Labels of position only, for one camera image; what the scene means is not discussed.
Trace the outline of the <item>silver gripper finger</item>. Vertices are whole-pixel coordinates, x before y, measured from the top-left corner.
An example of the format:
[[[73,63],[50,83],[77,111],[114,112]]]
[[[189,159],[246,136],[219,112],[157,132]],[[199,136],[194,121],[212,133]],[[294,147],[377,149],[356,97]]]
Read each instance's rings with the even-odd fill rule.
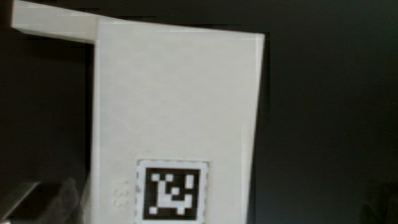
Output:
[[[80,224],[75,180],[25,182],[0,200],[0,224]]]

